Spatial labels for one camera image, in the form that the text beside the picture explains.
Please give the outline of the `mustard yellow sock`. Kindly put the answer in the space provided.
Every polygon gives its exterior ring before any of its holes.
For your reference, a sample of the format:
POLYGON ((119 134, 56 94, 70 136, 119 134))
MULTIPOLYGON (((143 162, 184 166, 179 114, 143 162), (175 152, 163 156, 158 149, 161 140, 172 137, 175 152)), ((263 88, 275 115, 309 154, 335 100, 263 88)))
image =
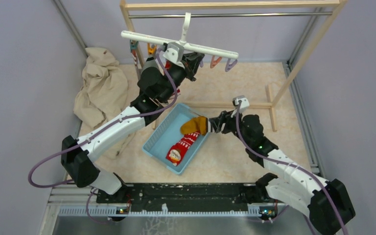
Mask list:
POLYGON ((186 123, 184 123, 180 127, 180 132, 183 135, 198 132, 204 136, 209 131, 210 131, 209 120, 207 117, 204 117, 204 116, 194 117, 190 119, 189 121, 187 121, 186 123))

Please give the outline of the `white plastic clip hanger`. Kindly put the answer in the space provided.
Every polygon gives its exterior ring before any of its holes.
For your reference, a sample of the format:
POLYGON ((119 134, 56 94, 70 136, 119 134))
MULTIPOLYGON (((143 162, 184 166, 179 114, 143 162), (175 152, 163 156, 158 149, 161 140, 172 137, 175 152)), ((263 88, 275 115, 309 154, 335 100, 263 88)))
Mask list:
POLYGON ((191 19, 191 13, 186 12, 184 15, 182 35, 179 40, 161 38, 161 37, 156 37, 152 35, 126 31, 126 30, 121 32, 121 37, 125 39, 129 39, 129 40, 133 40, 133 41, 145 42, 145 43, 156 44, 156 45, 163 45, 164 43, 167 43, 167 44, 176 43, 182 46, 184 50, 209 54, 213 56, 219 56, 219 57, 228 58, 228 59, 234 59, 234 60, 238 59, 239 54, 234 51, 228 51, 228 50, 188 43, 187 34, 188 34, 189 25, 190 25, 190 19, 191 19))

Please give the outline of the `red Santa Christmas sock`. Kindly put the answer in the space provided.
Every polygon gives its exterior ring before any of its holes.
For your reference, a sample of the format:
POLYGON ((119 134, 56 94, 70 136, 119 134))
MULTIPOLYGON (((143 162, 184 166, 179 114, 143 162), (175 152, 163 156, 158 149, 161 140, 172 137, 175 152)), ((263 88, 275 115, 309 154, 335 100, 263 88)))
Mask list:
POLYGON ((178 166, 199 136, 200 132, 184 134, 184 136, 169 149, 165 158, 170 161, 173 166, 178 166))

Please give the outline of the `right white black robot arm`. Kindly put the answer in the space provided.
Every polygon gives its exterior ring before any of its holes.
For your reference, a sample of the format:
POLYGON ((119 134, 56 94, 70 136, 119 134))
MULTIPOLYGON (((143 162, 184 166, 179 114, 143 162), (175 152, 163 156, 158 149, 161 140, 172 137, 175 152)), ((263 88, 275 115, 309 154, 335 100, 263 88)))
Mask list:
POLYGON ((349 233, 346 224, 355 217, 355 211, 345 185, 338 179, 317 176, 286 156, 264 135, 258 115, 223 111, 208 118, 205 128, 210 133, 232 133, 242 141, 249 158, 270 171, 257 181, 260 201, 286 203, 308 218, 322 235, 349 233))

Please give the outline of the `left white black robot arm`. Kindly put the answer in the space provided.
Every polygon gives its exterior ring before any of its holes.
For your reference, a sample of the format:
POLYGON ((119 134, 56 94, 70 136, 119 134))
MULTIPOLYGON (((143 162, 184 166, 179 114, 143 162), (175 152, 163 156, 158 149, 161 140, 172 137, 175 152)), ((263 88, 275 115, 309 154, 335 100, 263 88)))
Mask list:
POLYGON ((204 56, 198 52, 185 53, 181 66, 170 63, 165 69, 159 69, 158 56, 149 57, 137 83, 139 95, 128 107, 84 136, 63 139, 61 164, 78 188, 90 186, 100 189, 116 203, 126 199, 127 189, 122 179, 94 162, 113 145, 155 121, 165 110, 162 104, 175 94, 182 81, 186 78, 195 81, 194 76, 204 56))

